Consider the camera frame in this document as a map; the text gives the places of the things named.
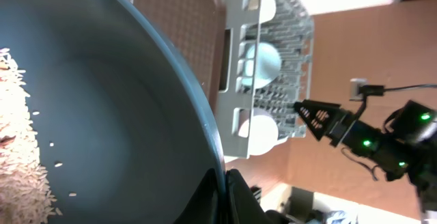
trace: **green led light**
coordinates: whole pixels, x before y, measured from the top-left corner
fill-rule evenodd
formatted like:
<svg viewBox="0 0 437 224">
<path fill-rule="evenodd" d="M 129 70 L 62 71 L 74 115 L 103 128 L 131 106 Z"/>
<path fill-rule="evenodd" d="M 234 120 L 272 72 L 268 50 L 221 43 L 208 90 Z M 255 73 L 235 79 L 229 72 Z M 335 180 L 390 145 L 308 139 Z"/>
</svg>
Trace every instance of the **green led light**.
<svg viewBox="0 0 437 224">
<path fill-rule="evenodd" d="M 363 145 L 364 145 L 365 147 L 369 147 L 369 146 L 371 145 L 371 142 L 370 142 L 370 141 L 364 141 L 364 142 L 363 142 Z"/>
<path fill-rule="evenodd" d="M 428 120 L 429 118 L 431 118 L 431 115 L 430 115 L 429 113 L 424 113 L 424 114 L 422 114 L 422 116 L 421 116 L 421 119 L 422 119 L 422 120 Z"/>
</svg>

